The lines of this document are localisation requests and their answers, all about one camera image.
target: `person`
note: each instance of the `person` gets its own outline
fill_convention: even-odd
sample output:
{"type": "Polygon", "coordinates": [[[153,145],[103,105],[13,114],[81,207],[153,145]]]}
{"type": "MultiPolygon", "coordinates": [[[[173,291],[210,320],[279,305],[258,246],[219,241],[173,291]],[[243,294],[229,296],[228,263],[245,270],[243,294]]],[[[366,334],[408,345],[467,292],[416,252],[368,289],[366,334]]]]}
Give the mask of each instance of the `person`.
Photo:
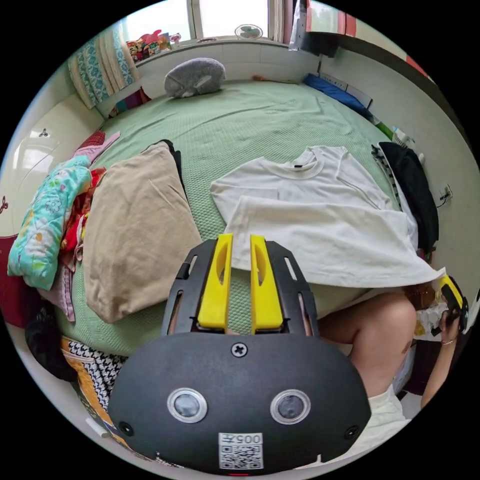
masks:
{"type": "MultiPolygon", "coordinates": [[[[423,408],[447,378],[454,356],[459,319],[446,325],[448,312],[440,320],[441,348],[421,399],[423,408]]],[[[402,293],[378,296],[336,311],[318,321],[320,337],[334,345],[350,345],[349,359],[358,370],[371,409],[371,418],[356,442],[343,455],[328,462],[317,462],[300,468],[326,465],[377,447],[410,420],[405,418],[402,404],[392,382],[412,344],[417,314],[402,293]]]]}

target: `red cloth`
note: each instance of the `red cloth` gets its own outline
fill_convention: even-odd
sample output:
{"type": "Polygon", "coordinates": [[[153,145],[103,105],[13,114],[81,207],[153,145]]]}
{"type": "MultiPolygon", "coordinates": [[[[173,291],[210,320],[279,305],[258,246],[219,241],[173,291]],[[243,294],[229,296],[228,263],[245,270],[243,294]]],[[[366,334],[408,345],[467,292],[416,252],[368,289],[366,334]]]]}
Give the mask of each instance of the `red cloth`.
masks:
{"type": "Polygon", "coordinates": [[[17,235],[0,237],[0,311],[3,319],[24,329],[40,308],[41,297],[22,276],[8,276],[9,253],[17,235]]]}
{"type": "Polygon", "coordinates": [[[91,147],[93,145],[102,145],[105,142],[105,132],[97,130],[94,131],[78,148],[91,147]]]}
{"type": "Polygon", "coordinates": [[[91,171],[91,185],[85,192],[78,195],[73,201],[70,218],[65,227],[65,233],[60,244],[60,261],[72,272],[75,272],[75,263],[82,260],[85,225],[89,218],[90,207],[95,189],[107,171],[104,167],[91,171]]]}

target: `camera lens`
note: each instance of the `camera lens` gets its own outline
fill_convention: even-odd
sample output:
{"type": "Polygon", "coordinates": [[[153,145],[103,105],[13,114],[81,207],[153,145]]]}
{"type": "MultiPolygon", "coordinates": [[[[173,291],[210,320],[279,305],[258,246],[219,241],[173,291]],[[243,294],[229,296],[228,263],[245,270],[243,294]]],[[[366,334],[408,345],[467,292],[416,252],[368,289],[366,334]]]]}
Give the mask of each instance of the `camera lens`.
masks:
{"type": "Polygon", "coordinates": [[[173,402],[175,411],[182,417],[191,418],[198,414],[200,404],[198,400],[189,393],[182,393],[173,402]]]}
{"type": "Polygon", "coordinates": [[[174,418],[187,424],[199,422],[207,414],[207,401],[192,388],[174,390],[168,396],[166,405],[174,418]]]}
{"type": "Polygon", "coordinates": [[[270,404],[272,418],[283,425],[301,422],[310,412],[310,399],[300,390],[280,392],[270,404]]]}
{"type": "Polygon", "coordinates": [[[284,419],[291,420],[299,417],[304,411],[304,402],[296,395],[284,396],[278,402],[278,413],[284,419]]]}

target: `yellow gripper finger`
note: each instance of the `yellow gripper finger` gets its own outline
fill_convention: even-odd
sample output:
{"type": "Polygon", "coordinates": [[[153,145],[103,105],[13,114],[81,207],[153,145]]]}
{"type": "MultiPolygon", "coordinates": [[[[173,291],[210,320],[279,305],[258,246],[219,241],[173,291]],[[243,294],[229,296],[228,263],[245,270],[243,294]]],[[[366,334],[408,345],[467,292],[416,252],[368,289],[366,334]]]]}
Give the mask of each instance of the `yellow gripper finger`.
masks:
{"type": "Polygon", "coordinates": [[[451,293],[453,294],[458,303],[458,306],[462,308],[464,304],[462,294],[459,292],[457,285],[452,281],[452,279],[448,275],[445,275],[444,277],[440,278],[438,283],[440,285],[440,290],[442,291],[442,293],[444,292],[445,287],[448,287],[450,289],[451,293]]]}
{"type": "Polygon", "coordinates": [[[251,333],[279,329],[284,321],[265,238],[250,236],[251,333]]]}
{"type": "Polygon", "coordinates": [[[233,238],[232,233],[226,233],[216,241],[198,313],[198,324],[204,329],[227,332],[233,238]]]}

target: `knee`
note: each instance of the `knee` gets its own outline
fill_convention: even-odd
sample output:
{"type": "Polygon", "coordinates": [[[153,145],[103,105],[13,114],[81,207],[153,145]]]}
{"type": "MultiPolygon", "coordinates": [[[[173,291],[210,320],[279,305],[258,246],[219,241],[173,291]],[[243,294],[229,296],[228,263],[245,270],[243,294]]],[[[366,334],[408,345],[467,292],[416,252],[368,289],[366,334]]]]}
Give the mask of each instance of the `knee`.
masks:
{"type": "Polygon", "coordinates": [[[412,340],[417,325],[417,312],[402,293],[383,293],[378,296],[375,314],[382,330],[388,330],[402,340],[412,340]]]}

